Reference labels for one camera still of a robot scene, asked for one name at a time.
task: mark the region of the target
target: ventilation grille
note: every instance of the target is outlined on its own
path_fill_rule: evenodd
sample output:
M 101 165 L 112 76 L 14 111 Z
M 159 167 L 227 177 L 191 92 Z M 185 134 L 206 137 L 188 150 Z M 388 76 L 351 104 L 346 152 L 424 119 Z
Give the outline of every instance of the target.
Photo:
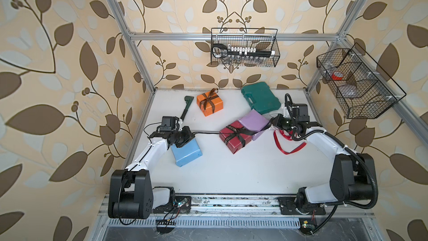
M 156 227 L 156 220 L 163 217 L 149 217 L 147 220 L 136 220 L 126 226 L 119 219 L 110 219 L 110 227 Z M 132 219 L 122 219 L 124 223 L 130 223 Z M 273 229 L 298 229 L 300 222 L 298 218 L 204 218 L 204 217 L 179 217 L 174 220 L 177 227 L 181 228 L 273 228 Z

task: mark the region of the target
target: wall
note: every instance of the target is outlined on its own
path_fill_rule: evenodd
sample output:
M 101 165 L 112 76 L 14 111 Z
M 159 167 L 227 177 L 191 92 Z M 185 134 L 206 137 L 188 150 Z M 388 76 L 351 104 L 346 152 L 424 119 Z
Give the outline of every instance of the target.
M 350 40 L 366 47 L 408 93 L 404 101 L 428 122 L 428 1 L 368 0 L 360 15 Z M 428 149 L 393 109 L 375 120 L 350 120 L 324 82 L 312 96 L 325 128 L 375 159 L 380 192 L 374 213 L 384 236 L 426 240 Z
M 251 27 L 265 27 L 278 29 L 279 33 L 336 33 L 353 0 L 118 2 L 130 30 L 139 33 L 209 33 L 214 27 L 240 27 L 244 32 Z M 271 88 L 305 88 L 315 71 L 315 56 L 327 49 L 325 42 L 282 41 L 278 43 L 281 59 L 277 67 L 260 69 L 246 66 L 207 66 L 210 61 L 210 46 L 205 42 L 143 41 L 138 45 L 153 83 L 159 88 L 212 88 L 215 85 L 221 88 L 240 88 L 244 83 L 251 83 L 248 81 L 265 81 Z M 152 52 L 152 45 L 161 52 L 162 60 Z M 302 65 L 300 71 L 297 70 L 300 68 L 299 59 L 302 64 L 308 62 Z M 166 65 L 156 64 L 163 60 L 166 60 Z
M 105 0 L 0 9 L 0 240 L 83 240 L 148 92 Z

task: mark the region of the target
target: ribbon bow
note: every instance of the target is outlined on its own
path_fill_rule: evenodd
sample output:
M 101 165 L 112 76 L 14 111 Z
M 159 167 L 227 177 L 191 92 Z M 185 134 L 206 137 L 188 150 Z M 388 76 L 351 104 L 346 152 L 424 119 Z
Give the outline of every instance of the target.
M 228 133 L 229 136 L 224 140 L 224 144 L 228 144 L 230 142 L 230 140 L 232 140 L 234 137 L 238 137 L 238 140 L 242 143 L 242 147 L 245 147 L 245 140 L 243 139 L 243 137 L 240 134 L 245 134 L 245 135 L 254 135 L 257 132 L 255 131 L 249 131 L 248 129 L 241 127 L 241 128 L 236 128 L 233 127 L 231 125 L 226 126 L 226 128 L 230 129 L 231 131 L 233 131 L 233 133 Z
M 215 105 L 214 103 L 211 101 L 212 99 L 218 98 L 218 95 L 214 95 L 214 93 L 217 93 L 217 89 L 213 88 L 211 89 L 210 93 L 208 93 L 208 96 L 205 93 L 202 93 L 202 96 L 205 97 L 205 99 L 201 100 L 199 103 L 199 108 L 204 105 L 204 110 L 207 109 L 207 104 L 210 103 L 211 104 L 211 108 L 213 110 L 213 113 L 215 111 Z

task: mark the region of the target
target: black wire basket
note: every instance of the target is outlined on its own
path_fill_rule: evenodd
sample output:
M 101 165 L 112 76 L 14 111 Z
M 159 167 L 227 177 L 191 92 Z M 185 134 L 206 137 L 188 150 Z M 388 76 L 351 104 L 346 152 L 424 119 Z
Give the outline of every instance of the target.
M 346 118 L 375 119 L 406 96 L 406 92 L 372 56 L 356 45 L 319 55 L 317 68 Z M 363 62 L 361 51 L 377 64 L 377 71 Z
M 211 65 L 275 67 L 280 59 L 277 29 L 212 28 Z

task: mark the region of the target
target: white table surface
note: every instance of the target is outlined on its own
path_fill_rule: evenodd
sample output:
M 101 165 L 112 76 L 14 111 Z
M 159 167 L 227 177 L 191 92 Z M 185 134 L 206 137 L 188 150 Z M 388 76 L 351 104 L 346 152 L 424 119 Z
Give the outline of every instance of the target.
M 186 95 L 195 97 L 183 123 L 191 131 L 219 131 L 250 111 L 240 90 L 220 90 L 218 95 L 224 102 L 223 110 L 206 117 L 196 104 L 196 96 L 203 92 L 158 90 L 146 125 L 160 122 L 162 116 L 180 117 Z M 272 92 L 281 103 L 289 93 L 294 103 L 308 104 L 303 91 Z M 309 115 L 314 121 L 311 110 Z M 157 126 L 148 126 L 147 133 L 151 134 Z M 286 151 L 298 146 L 278 137 Z M 195 138 L 202 156 L 178 167 L 169 149 L 150 173 L 153 187 L 173 186 L 178 193 L 288 194 L 296 193 L 300 187 L 329 181 L 332 163 L 311 143 L 297 153 L 285 155 L 276 147 L 273 132 L 265 131 L 256 141 L 232 154 L 218 135 L 197 134 Z

